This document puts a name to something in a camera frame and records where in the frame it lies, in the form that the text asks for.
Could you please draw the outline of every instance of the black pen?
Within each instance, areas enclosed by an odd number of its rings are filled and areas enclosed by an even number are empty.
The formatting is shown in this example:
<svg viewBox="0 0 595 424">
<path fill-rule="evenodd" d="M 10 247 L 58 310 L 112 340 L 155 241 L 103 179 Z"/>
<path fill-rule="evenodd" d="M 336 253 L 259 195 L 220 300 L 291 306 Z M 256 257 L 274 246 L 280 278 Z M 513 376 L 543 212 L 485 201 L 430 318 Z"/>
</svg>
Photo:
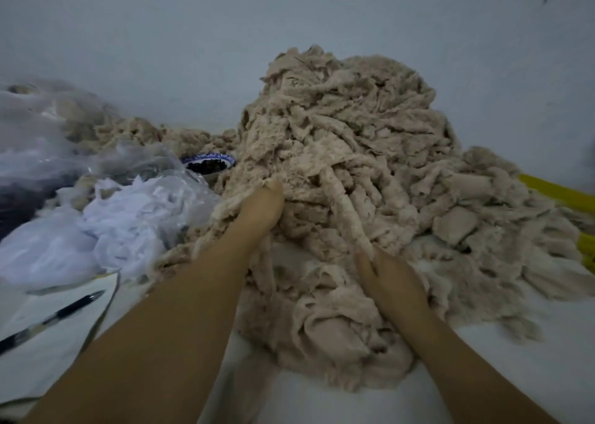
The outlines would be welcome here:
<svg viewBox="0 0 595 424">
<path fill-rule="evenodd" d="M 21 330 L 20 332 L 15 333 L 14 335 L 9 336 L 8 338 L 4 338 L 2 341 L 0 341 L 0 355 L 5 353 L 6 351 L 15 348 L 16 346 L 25 343 L 26 341 L 33 338 L 35 335 L 39 335 L 48 327 L 54 325 L 57 322 L 62 321 L 66 317 L 69 317 L 74 312 L 78 311 L 79 309 L 99 299 L 103 295 L 103 293 L 105 293 L 105 290 L 97 291 L 93 294 L 87 294 L 86 296 L 78 299 L 76 302 L 73 302 L 64 308 L 61 308 L 53 315 L 48 316 L 42 322 L 34 324 L 26 328 L 25 330 Z"/>
</svg>

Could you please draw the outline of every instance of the bare skin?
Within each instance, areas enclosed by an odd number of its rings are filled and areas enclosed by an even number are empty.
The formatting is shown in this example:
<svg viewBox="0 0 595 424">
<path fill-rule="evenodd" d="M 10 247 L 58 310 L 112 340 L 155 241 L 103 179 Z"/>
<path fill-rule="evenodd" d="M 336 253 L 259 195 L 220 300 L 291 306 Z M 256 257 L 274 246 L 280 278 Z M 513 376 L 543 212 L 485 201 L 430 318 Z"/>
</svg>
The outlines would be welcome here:
<svg viewBox="0 0 595 424">
<path fill-rule="evenodd" d="M 217 242 L 93 342 L 24 424 L 195 424 L 219 372 L 251 254 L 283 190 L 251 195 Z M 408 264 L 361 253 L 362 285 L 425 363 L 457 424 L 555 424 L 430 310 Z"/>
<path fill-rule="evenodd" d="M 554 418 L 506 380 L 428 306 L 411 267 L 376 248 L 376 270 L 355 256 L 366 293 L 418 354 L 456 424 L 556 424 Z"/>
</svg>

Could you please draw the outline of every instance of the hand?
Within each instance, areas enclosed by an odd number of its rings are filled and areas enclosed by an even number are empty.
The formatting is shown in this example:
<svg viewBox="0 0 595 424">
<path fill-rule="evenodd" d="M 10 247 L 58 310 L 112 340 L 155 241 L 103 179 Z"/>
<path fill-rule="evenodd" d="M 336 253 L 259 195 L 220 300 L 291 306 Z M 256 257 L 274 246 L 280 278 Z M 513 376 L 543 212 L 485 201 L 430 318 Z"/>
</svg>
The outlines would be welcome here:
<svg viewBox="0 0 595 424">
<path fill-rule="evenodd" d="M 368 256 L 355 253 L 355 265 L 364 291 L 397 327 L 412 318 L 426 315 L 428 299 L 417 274 L 406 261 L 374 247 L 376 271 Z"/>
<path fill-rule="evenodd" d="M 284 204 L 283 185 L 270 181 L 244 200 L 236 222 L 254 236 L 264 236 L 277 225 Z"/>
</svg>

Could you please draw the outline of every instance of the person's right arm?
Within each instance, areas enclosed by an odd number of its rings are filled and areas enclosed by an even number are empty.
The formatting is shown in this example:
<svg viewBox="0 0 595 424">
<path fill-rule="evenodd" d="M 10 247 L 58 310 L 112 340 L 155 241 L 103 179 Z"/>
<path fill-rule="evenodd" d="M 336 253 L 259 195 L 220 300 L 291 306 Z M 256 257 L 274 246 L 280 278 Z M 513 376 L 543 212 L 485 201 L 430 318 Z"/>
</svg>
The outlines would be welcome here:
<svg viewBox="0 0 595 424">
<path fill-rule="evenodd" d="M 376 269 L 363 253 L 355 262 L 364 290 L 423 361 L 456 424 L 557 423 L 432 312 L 405 261 L 376 248 Z"/>
</svg>

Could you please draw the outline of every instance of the wall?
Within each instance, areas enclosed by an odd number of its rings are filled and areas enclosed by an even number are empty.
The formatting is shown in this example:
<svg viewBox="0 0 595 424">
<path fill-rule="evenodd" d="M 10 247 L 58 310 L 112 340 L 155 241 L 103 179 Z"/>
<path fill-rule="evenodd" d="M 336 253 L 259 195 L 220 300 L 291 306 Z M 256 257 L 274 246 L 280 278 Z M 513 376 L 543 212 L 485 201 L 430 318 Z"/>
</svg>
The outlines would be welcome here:
<svg viewBox="0 0 595 424">
<path fill-rule="evenodd" d="M 595 191 L 594 11 L 594 0 L 0 0 L 0 75 L 63 78 L 126 113 L 220 131 L 288 47 L 381 53 L 437 89 L 465 145 Z"/>
</svg>

